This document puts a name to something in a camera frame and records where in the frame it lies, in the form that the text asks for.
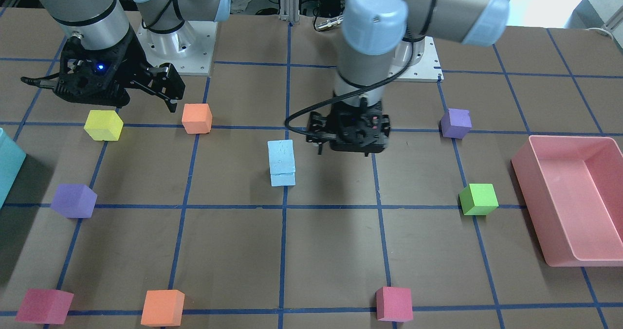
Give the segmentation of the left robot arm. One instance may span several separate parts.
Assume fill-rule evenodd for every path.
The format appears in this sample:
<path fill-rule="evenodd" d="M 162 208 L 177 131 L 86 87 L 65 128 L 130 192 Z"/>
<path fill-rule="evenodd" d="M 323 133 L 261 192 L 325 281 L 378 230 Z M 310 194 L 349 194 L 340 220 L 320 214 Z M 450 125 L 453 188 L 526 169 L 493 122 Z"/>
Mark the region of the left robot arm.
<path fill-rule="evenodd" d="M 385 86 L 416 64 L 426 37 L 487 47 L 507 27 L 509 0 L 346 0 L 329 100 L 292 114 L 309 115 L 305 140 L 334 151 L 382 152 L 391 121 Z"/>

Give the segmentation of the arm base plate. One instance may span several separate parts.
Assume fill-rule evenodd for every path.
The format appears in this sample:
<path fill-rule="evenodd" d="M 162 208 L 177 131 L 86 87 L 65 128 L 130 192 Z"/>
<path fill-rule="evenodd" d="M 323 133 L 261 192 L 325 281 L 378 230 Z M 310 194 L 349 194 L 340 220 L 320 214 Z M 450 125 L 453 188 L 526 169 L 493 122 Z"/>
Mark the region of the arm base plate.
<path fill-rule="evenodd" d="M 423 40 L 416 41 L 414 47 L 415 52 L 409 68 L 397 80 L 418 82 L 443 81 L 444 76 L 434 39 L 426 36 Z M 409 60 L 411 51 L 411 44 L 407 41 L 401 41 L 397 45 L 389 70 L 390 76 L 402 70 L 405 63 Z"/>
<path fill-rule="evenodd" d="M 171 63 L 180 75 L 210 76 L 219 26 L 215 21 L 186 21 L 169 34 L 156 34 L 143 27 L 136 34 L 154 67 Z"/>

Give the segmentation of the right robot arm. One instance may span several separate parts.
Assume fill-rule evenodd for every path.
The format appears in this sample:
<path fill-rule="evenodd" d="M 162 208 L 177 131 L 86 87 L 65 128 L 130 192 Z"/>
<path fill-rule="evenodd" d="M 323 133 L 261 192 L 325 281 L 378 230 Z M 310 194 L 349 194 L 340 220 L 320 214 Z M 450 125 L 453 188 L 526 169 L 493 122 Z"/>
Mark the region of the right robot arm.
<path fill-rule="evenodd" d="M 122 0 L 38 0 L 67 37 L 60 68 L 49 76 L 23 76 L 22 83 L 48 89 L 64 101 L 122 108 L 128 89 L 164 101 L 175 112 L 185 84 L 173 60 L 199 45 L 191 21 L 225 21 L 231 0 L 132 0 L 142 16 L 149 47 L 160 65 L 149 63 Z"/>

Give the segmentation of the pink block near left arm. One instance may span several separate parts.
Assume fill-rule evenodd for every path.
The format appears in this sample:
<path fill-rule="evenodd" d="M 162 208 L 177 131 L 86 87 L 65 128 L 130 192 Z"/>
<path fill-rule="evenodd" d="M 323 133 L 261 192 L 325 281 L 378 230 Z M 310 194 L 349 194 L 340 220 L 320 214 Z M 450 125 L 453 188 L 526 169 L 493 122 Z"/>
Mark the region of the pink block near left arm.
<path fill-rule="evenodd" d="M 380 287 L 376 291 L 375 298 L 378 321 L 404 323 L 414 320 L 410 288 Z"/>

